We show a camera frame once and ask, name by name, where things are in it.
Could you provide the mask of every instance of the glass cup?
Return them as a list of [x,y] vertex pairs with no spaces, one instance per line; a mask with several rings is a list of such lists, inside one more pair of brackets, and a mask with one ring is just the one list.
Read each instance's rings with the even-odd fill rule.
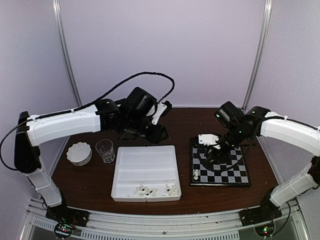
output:
[[115,160],[114,144],[109,139],[102,139],[95,145],[95,150],[98,152],[102,161],[109,164]]

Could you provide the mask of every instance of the black chessboard frame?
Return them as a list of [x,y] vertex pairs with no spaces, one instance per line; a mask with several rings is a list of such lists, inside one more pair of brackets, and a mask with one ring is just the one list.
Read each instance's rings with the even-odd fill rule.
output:
[[[190,138],[190,186],[229,186],[229,187],[250,187],[251,181],[246,165],[246,160],[242,160],[239,165],[224,172],[214,172],[207,170],[201,163],[197,154],[197,149],[201,158],[204,157],[205,149],[198,144],[198,137]],[[215,170],[223,170],[235,164],[242,157],[240,147],[230,151],[230,161],[222,164],[214,164]],[[194,179],[195,170],[199,171],[198,179]]]

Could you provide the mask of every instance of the white wall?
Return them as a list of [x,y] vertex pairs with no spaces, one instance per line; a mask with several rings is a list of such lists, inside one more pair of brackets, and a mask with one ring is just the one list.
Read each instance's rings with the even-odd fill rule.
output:
[[[320,2],[274,0],[269,35],[250,106],[263,106],[320,125]],[[265,139],[283,181],[301,170],[311,154]],[[311,239],[320,236],[320,190],[299,197]]]
[[[265,1],[61,0],[75,81],[83,103],[143,71],[173,77],[175,107],[241,106],[257,51]],[[143,76],[135,86],[160,98],[170,82]]]
[[[3,0],[0,3],[0,136],[18,122],[19,113],[43,114],[76,106],[63,64],[52,2]],[[62,140],[41,146],[50,169]],[[14,138],[2,155],[13,167]],[[0,164],[0,239],[18,236],[35,191],[24,175]]]

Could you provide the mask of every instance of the black mounting base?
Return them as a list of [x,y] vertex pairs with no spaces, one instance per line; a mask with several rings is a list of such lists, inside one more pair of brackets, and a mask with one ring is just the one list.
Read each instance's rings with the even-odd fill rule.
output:
[[[46,211],[45,217],[51,220],[57,221],[51,212]],[[86,227],[89,219],[89,212],[84,210],[78,210],[73,208],[67,208],[67,215],[64,218],[59,219],[59,221],[68,224],[70,226]]]
[[267,222],[272,220],[272,218],[280,218],[282,213],[279,209],[274,209],[270,211],[265,207],[255,207],[250,209],[245,209],[239,212],[240,220],[242,226],[256,225],[259,223]]

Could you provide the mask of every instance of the white tray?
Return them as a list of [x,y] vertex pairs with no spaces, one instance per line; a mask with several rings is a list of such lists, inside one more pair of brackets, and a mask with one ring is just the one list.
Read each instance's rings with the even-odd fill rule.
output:
[[111,197],[116,202],[179,200],[175,146],[119,147]]

